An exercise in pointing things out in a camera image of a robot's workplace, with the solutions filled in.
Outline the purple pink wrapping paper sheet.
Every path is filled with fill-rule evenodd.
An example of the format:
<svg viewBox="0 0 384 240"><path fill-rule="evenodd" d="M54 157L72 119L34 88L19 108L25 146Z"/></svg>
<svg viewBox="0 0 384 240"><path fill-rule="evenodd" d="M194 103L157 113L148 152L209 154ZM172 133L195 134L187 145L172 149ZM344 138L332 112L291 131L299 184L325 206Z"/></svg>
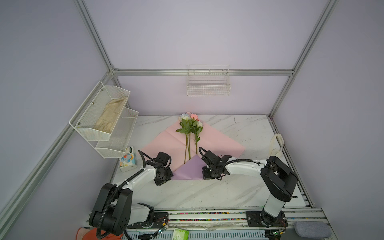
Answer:
<svg viewBox="0 0 384 240"><path fill-rule="evenodd" d="M206 165L201 159L198 151L199 147L211 151L216 155L230 155L239 158L245 151L245 147L219 130L203 121L203 131L199 134L200 140L195 143L195 136L192 134L190 147L187 147L186 135L177 132L181 126L177 116L155 116L149 125L163 124L163 127L143 127L141 133L150 140L140 148L140 151L156 157L159 152L171 156L172 163L170 168L173 172L172 180L202 180L202 168Z"/></svg>

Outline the cream fake rose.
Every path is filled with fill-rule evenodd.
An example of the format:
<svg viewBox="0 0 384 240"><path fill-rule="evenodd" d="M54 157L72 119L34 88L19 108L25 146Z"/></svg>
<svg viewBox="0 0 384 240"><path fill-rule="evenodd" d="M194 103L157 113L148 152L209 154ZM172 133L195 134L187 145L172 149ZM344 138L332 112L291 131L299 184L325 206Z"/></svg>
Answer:
<svg viewBox="0 0 384 240"><path fill-rule="evenodd" d="M193 119L193 130L195 136L196 152L198 153L198 142L200 141L200 133L203 131L203 123L198 119Z"/></svg>

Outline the white blue fake flower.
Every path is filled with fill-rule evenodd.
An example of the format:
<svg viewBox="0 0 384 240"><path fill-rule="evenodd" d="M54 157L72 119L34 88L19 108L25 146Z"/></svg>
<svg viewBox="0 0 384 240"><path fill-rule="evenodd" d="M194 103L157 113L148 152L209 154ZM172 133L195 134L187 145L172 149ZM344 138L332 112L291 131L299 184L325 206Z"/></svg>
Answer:
<svg viewBox="0 0 384 240"><path fill-rule="evenodd" d="M187 149L187 130L186 130L186 120L189 117L191 117L191 115L189 113L184 113L184 114L180 115L179 116L180 128L176 130L176 132L184 134L186 136L186 150L185 150L186 153L185 153L185 161L184 161L184 163L187 162L187 159L189 160L188 149Z"/></svg>

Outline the red pink fake rose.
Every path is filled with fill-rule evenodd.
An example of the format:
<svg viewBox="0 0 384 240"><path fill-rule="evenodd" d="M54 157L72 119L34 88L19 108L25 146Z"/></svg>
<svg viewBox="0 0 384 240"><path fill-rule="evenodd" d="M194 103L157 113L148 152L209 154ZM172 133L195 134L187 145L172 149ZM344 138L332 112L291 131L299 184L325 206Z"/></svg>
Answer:
<svg viewBox="0 0 384 240"><path fill-rule="evenodd" d="M195 136L195 144L197 145L199 141L199 129L200 129L200 120L196 114L191 114L191 133Z"/></svg>

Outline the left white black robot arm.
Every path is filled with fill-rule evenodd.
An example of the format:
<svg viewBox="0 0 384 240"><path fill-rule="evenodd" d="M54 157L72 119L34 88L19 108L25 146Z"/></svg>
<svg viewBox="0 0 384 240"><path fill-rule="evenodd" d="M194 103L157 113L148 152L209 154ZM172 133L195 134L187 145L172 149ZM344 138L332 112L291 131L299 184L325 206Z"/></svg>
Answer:
<svg viewBox="0 0 384 240"><path fill-rule="evenodd" d="M90 226L96 228L96 238L102 240L108 235L120 236L130 225L151 227L155 222L153 206L138 203L134 205L133 193L147 183L161 186L173 177L170 155L159 152L151 158L138 151L143 167L120 184L106 183L102 186L89 218Z"/></svg>

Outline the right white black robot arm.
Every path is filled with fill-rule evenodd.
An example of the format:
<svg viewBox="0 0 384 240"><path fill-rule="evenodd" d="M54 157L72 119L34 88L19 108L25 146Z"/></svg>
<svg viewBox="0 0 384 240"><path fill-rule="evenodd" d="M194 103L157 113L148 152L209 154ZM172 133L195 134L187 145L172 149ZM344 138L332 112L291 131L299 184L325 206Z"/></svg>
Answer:
<svg viewBox="0 0 384 240"><path fill-rule="evenodd" d="M258 219L258 222L265 227L275 224L282 216L285 204L291 199L298 198L294 195L294 191L299 178L279 157L270 156L264 162L256 162L229 155L216 155L202 147L198 148L198 151L206 163L203 167L205 180L220 181L229 175L261 177L270 192Z"/></svg>

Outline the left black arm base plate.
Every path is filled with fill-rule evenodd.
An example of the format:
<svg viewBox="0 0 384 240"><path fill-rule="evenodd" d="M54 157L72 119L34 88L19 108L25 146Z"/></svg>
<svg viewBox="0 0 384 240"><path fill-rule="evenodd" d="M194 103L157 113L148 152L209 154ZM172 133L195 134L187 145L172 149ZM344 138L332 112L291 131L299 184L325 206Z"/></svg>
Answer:
<svg viewBox="0 0 384 240"><path fill-rule="evenodd" d="M169 221L168 212L154 212L145 222L128 225L128 229L160 229Z"/></svg>

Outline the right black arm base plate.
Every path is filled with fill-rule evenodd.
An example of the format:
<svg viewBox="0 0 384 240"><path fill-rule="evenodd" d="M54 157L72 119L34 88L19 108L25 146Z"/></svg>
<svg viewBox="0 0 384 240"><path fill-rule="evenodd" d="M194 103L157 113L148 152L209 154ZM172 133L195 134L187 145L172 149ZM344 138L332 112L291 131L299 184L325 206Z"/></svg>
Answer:
<svg viewBox="0 0 384 240"><path fill-rule="evenodd" d="M277 217L270 216L264 210L247 211L246 219L249 227L286 227L287 218L283 211L280 211Z"/></svg>

